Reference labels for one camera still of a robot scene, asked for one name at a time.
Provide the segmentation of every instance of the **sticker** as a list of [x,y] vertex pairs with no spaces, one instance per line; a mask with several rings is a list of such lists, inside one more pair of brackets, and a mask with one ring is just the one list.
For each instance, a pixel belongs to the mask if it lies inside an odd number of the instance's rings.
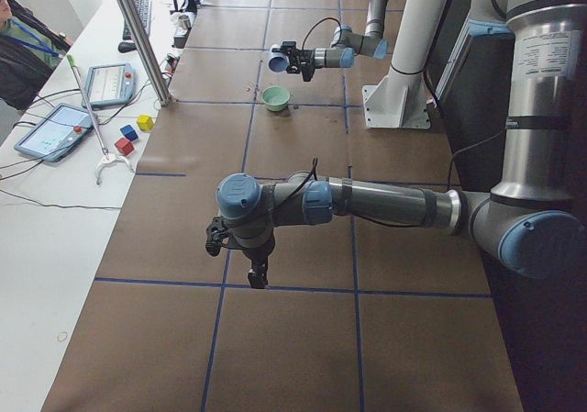
[[545,33],[515,42],[512,82],[535,77],[575,78],[581,32]]

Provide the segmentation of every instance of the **bowl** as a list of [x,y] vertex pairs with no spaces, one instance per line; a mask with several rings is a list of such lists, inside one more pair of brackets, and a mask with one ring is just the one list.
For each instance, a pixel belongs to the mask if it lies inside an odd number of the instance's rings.
[[281,86],[271,86],[265,89],[262,97],[265,107],[273,112],[284,110],[290,101],[289,91]]

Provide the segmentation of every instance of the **tablet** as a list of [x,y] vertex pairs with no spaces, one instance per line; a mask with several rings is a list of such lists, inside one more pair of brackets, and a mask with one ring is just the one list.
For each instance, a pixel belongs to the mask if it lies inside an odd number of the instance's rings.
[[15,144],[15,150],[40,160],[58,161],[91,129],[92,119],[85,109],[60,104]]
[[122,106],[135,93],[135,72],[130,63],[92,66],[88,70],[85,92],[92,108]]

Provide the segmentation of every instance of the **blue cube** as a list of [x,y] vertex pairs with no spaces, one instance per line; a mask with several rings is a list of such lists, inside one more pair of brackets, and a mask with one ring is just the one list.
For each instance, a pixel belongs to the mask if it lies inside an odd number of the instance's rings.
[[130,125],[126,125],[123,128],[120,128],[120,132],[122,132],[122,135],[125,136],[125,139],[134,141],[138,138],[137,131]]

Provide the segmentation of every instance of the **keyboard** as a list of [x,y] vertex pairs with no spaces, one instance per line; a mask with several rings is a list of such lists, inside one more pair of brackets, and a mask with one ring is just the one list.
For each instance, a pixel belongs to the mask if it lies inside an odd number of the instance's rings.
[[[147,32],[147,36],[150,33],[150,9],[151,9],[151,1],[150,0],[135,0],[135,8],[137,9],[138,17],[140,17],[140,21]],[[125,22],[125,28],[122,31],[122,40],[130,40],[130,29],[128,28],[127,23]]]

